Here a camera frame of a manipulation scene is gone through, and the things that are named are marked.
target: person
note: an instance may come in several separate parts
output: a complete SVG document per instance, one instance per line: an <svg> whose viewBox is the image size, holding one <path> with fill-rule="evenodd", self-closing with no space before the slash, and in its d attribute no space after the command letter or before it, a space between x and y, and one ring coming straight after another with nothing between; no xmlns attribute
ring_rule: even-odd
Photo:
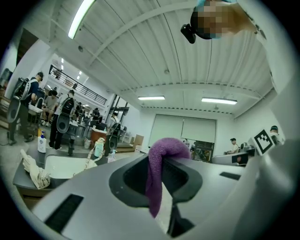
<svg viewBox="0 0 300 240"><path fill-rule="evenodd" d="M76 106L75 115L77 118L79 117L80 112L82 112L81 102L79 102L78 105Z"/></svg>
<svg viewBox="0 0 300 240"><path fill-rule="evenodd" d="M61 69L54 70L54 76L56 79L59 79L59 77L61 76L61 72Z"/></svg>
<svg viewBox="0 0 300 240"><path fill-rule="evenodd" d="M238 153L239 152L239 146L236 144L236 139L232 138L230 139L233 147L231 151L228 151L227 154L234 154L234 153Z"/></svg>
<svg viewBox="0 0 300 240"><path fill-rule="evenodd" d="M195 34L209 40L245 30L254 33L265 48L271 80L280 93L297 72L300 62L286 30L260 1L198 0L190 25L184 25L181 32L194 43Z"/></svg>
<svg viewBox="0 0 300 240"><path fill-rule="evenodd" d="M85 118L85 110L82 110L81 116L79 118L79 124L81 124L84 118Z"/></svg>
<svg viewBox="0 0 300 240"><path fill-rule="evenodd" d="M100 116L100 117L99 117L99 120L98 120L98 123L99 123L99 124L102 123L102 120L103 120L103 117Z"/></svg>
<svg viewBox="0 0 300 240"><path fill-rule="evenodd" d="M99 110L97 107L93 110L92 117L93 117L92 118L93 120L98 121L98 119L100 117L100 113L99 113Z"/></svg>
<svg viewBox="0 0 300 240"><path fill-rule="evenodd" d="M195 151L195 142L192 144L191 152Z"/></svg>
<svg viewBox="0 0 300 240"><path fill-rule="evenodd" d="M52 108L57 102L56 96L57 96L57 91L53 90L51 96L48 96L44 102L46 107L43 109L43 119L44 119L42 122L43 126L46 125L47 127L50 127L50 120L52 118L52 115L54 114L54 110L52 110Z"/></svg>
<svg viewBox="0 0 300 240"><path fill-rule="evenodd" d="M189 141L188 141L188 139L185 140L184 144L185 144L185 145L188 147L188 149L189 149Z"/></svg>
<svg viewBox="0 0 300 240"><path fill-rule="evenodd" d="M117 118L118 113L114 112L112 114L112 117L110 118L110 121L107 123L107 134L106 134L106 141L105 141L105 154L104 156L107 157L110 153L110 137L112 136L114 129L117 127L117 125L120 123L120 120Z"/></svg>
<svg viewBox="0 0 300 240"><path fill-rule="evenodd" d="M28 134L27 130L27 119L28 119L28 108L29 108L29 102L35 102L37 99L37 92L38 92L38 87L39 83L43 80L43 72L39 72L35 77L32 77L30 80L35 80L36 82L31 82L30 89L28 91L28 96L25 98L25 100L20 101L20 109L18 112L18 115L14 122L12 122L9 125L9 145L12 146L16 144L15 140L15 127L17 125L18 119L20 119L21 122L21 128L23 131L23 136L25 138L25 142L29 143L31 142L34 137L33 135Z"/></svg>
<svg viewBox="0 0 300 240"><path fill-rule="evenodd" d="M51 125L51 133L50 133L50 141L49 141L49 147L51 149L53 149L53 147L56 150L61 149L60 143L61 143L63 134L57 130L57 119L61 113L62 104L65 102L65 100L67 98L73 98L73 97L74 97L74 91L70 90L68 93L61 95L60 98L57 100L56 104L52 107L52 111L54 111L55 107L57 107L57 108L54 113L54 117L53 117L53 121L52 121L52 125Z"/></svg>
<svg viewBox="0 0 300 240"><path fill-rule="evenodd" d="M276 142L275 144L278 145L278 144L282 144L283 143L283 138L278 134L278 127L277 126L272 126L271 129L270 129L270 136L275 136L276 138Z"/></svg>
<svg viewBox="0 0 300 240"><path fill-rule="evenodd" d="M57 95L57 87L55 87L53 90L50 90L48 92L48 96L52 96L53 91L56 91L56 95Z"/></svg>

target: white bottle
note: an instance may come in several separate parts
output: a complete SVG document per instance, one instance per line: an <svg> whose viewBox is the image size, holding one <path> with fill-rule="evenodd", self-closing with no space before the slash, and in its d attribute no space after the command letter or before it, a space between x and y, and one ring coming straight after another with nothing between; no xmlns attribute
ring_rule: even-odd
<svg viewBox="0 0 300 240"><path fill-rule="evenodd" d="M37 150L42 153L46 152L46 141L47 140L45 139L44 132L45 131L42 131L42 135L37 138Z"/></svg>

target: cloth bag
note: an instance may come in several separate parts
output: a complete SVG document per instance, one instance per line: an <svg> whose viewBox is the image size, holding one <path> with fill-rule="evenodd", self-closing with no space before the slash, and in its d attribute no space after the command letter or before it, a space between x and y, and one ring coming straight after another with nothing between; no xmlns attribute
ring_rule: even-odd
<svg viewBox="0 0 300 240"><path fill-rule="evenodd" d="M29 172L31 180L37 189L43 189L50 185L50 175L45 169L38 167L35 159L27 155L23 149L21 149L21 156L23 159L23 166L25 171Z"/></svg>

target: white ceiling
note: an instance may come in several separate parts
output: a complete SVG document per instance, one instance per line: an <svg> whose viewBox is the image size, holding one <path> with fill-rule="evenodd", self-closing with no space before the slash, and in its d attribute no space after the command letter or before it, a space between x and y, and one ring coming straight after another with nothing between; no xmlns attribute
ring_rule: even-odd
<svg viewBox="0 0 300 240"><path fill-rule="evenodd" d="M75 38L68 30L82 0L45 0L24 27L133 106L238 116L272 88L262 45L250 32L191 45L180 28L196 0L98 0ZM142 102L139 96L164 95ZM201 98L238 100L237 105Z"/></svg>

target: white cloth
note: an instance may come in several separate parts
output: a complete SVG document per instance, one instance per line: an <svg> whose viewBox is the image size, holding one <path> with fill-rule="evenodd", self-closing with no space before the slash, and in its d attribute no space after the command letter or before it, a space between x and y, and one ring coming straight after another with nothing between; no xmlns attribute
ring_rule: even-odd
<svg viewBox="0 0 300 240"><path fill-rule="evenodd" d="M58 107L56 108L56 111L55 111L55 113L54 114L56 114L56 115L60 115L60 113L61 113L61 105L63 104L63 102L67 99L67 98L72 98L73 97L73 95L72 94L68 94L68 93L65 93L65 94L63 94L63 95L61 95L60 97L59 97L59 99L57 100L57 104L58 104Z"/></svg>
<svg viewBox="0 0 300 240"><path fill-rule="evenodd" d="M282 138L278 133L271 132L271 133L270 133L270 136L276 136L277 141L278 141L280 144L283 144L284 140L283 140L283 138Z"/></svg>
<svg viewBox="0 0 300 240"><path fill-rule="evenodd" d="M21 156L24 169L29 172L31 180L37 189L48 187L50 185L50 175L45 169L38 167L35 159L27 155L23 149L21 149Z"/></svg>
<svg viewBox="0 0 300 240"><path fill-rule="evenodd" d="M237 2L258 29L257 39L265 48L273 86L279 94L300 66L297 51L293 49L293 43L285 28L260 1L238 0Z"/></svg>
<svg viewBox="0 0 300 240"><path fill-rule="evenodd" d="M237 153L239 151L239 146L237 144L233 145L232 152Z"/></svg>

